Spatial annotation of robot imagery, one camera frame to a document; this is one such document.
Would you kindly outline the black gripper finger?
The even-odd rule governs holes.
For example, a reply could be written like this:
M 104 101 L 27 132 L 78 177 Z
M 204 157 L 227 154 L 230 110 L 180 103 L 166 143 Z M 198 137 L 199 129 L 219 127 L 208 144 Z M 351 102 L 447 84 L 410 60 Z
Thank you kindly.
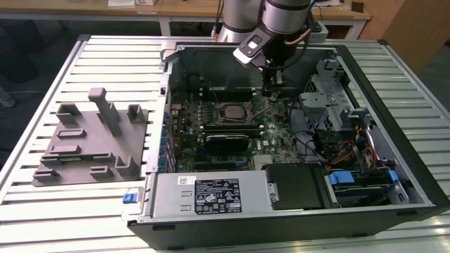
M 285 87 L 282 67 L 270 66 L 262 71 L 262 96 L 278 96 Z

